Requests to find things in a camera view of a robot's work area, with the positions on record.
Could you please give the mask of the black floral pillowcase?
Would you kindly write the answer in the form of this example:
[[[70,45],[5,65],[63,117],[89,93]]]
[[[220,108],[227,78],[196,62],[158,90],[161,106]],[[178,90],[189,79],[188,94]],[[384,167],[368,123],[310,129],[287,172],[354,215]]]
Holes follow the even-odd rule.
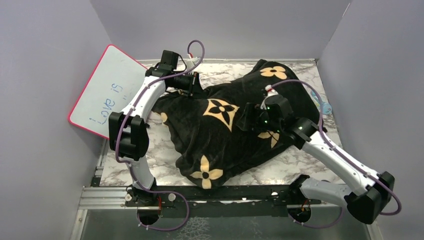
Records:
[[[237,126],[246,104],[261,104],[268,85],[288,99],[296,117],[319,121],[319,111],[296,74],[264,59],[240,78],[206,87],[202,98],[169,93],[157,100],[152,112],[170,132],[179,153],[175,165],[184,177],[202,189],[215,189],[289,147],[278,132]]]

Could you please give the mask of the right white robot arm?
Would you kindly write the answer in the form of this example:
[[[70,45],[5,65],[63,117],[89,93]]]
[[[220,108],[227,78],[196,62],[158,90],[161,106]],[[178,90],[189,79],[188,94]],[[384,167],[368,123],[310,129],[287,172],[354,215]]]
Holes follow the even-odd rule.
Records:
[[[370,225],[394,196],[392,174],[367,167],[333,144],[312,120],[295,116],[289,100],[280,94],[266,96],[261,104],[248,102],[236,125],[245,132],[279,134],[284,143],[316,158],[344,181],[339,185],[302,174],[289,185],[289,199],[296,204],[304,200],[324,201]]]

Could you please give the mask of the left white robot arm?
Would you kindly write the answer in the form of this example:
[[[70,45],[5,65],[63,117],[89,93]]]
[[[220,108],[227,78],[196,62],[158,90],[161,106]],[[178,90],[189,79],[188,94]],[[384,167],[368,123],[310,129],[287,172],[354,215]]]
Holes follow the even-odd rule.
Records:
[[[199,74],[195,72],[203,57],[194,57],[190,52],[187,55],[185,70],[178,71],[182,56],[164,50],[160,61],[146,70],[143,83],[130,103],[108,117],[109,147],[115,153],[115,160],[127,166],[133,195],[147,206],[155,203],[159,194],[154,189],[156,179],[146,159],[150,143],[147,119],[151,110],[167,88],[181,90],[188,97],[203,93]]]

